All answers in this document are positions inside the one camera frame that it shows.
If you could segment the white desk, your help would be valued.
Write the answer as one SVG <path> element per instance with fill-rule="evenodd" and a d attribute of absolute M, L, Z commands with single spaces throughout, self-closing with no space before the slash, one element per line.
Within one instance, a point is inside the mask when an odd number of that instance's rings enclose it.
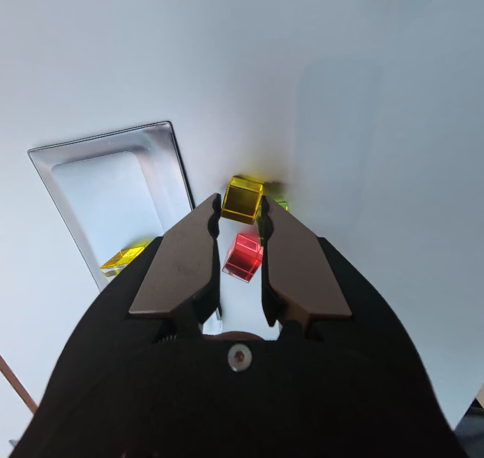
<path fill-rule="evenodd" d="M 28 150 L 172 123 L 381 292 L 456 427 L 483 385 L 483 0 L 1 0 L 1 356 L 40 403 L 98 294 Z"/>

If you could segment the yellow transparent cube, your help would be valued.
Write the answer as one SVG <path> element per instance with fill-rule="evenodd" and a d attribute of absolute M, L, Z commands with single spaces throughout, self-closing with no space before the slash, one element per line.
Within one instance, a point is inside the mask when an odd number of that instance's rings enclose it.
<path fill-rule="evenodd" d="M 138 239 L 118 251 L 101 267 L 101 271 L 107 280 L 115 278 L 126 268 L 144 249 L 153 241 L 153 238 Z"/>
<path fill-rule="evenodd" d="M 227 184 L 222 200 L 221 217 L 253 225 L 263 196 L 263 183 L 240 175 Z"/>

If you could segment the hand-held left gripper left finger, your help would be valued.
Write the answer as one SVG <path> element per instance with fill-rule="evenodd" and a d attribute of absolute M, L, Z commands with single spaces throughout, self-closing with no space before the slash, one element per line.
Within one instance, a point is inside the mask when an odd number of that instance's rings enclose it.
<path fill-rule="evenodd" d="M 204 324 L 220 304 L 217 244 L 221 195 L 214 193 L 169 229 L 129 314 Z"/>

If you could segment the brown edge strip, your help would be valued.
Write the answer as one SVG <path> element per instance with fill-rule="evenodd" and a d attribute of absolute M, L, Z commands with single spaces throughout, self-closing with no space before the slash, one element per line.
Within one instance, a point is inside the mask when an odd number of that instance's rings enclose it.
<path fill-rule="evenodd" d="M 35 414 L 38 405 L 35 403 L 27 389 L 24 387 L 24 385 L 21 383 L 21 381 L 18 379 L 18 377 L 15 375 L 13 370 L 10 368 L 10 366 L 7 364 L 7 362 L 3 359 L 1 356 L 1 374 L 5 377 L 7 382 L 9 382 L 10 386 L 14 389 L 15 393 L 20 397 L 20 399 L 23 401 L 23 403 L 27 406 L 29 411 L 32 414 Z"/>

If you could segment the green transparent cube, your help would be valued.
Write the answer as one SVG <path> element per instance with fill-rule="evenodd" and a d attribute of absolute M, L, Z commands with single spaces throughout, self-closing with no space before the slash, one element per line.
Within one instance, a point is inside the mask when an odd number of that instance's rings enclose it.
<path fill-rule="evenodd" d="M 271 197 L 283 209 L 290 212 L 287 202 L 287 184 L 281 181 L 267 181 L 263 183 L 263 195 Z M 262 218 L 262 201 L 259 204 L 256 216 L 258 241 L 264 246 L 264 220 Z"/>

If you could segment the red transparent cube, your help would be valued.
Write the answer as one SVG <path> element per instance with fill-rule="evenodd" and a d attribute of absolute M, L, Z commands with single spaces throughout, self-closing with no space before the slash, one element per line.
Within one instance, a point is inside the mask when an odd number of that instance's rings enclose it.
<path fill-rule="evenodd" d="M 263 247 L 258 236 L 239 233 L 227 252 L 222 271 L 238 280 L 249 283 L 263 260 Z"/>

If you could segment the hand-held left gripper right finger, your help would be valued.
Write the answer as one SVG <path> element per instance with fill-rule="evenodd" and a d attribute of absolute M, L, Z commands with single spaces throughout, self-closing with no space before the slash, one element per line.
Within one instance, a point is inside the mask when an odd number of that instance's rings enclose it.
<path fill-rule="evenodd" d="M 316 234 L 269 196 L 262 198 L 262 308 L 276 322 L 347 321 L 352 311 Z"/>

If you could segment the silver metal tray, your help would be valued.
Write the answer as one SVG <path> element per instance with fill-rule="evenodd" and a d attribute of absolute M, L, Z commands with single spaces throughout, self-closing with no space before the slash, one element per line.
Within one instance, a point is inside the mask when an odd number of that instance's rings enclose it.
<path fill-rule="evenodd" d="M 167 321 L 170 334 L 203 338 L 204 324 L 129 314 L 162 237 L 197 206 L 170 122 L 32 149 L 28 155 L 99 289 L 95 304 L 122 319 Z M 100 267 L 138 239 L 153 241 L 115 278 Z"/>

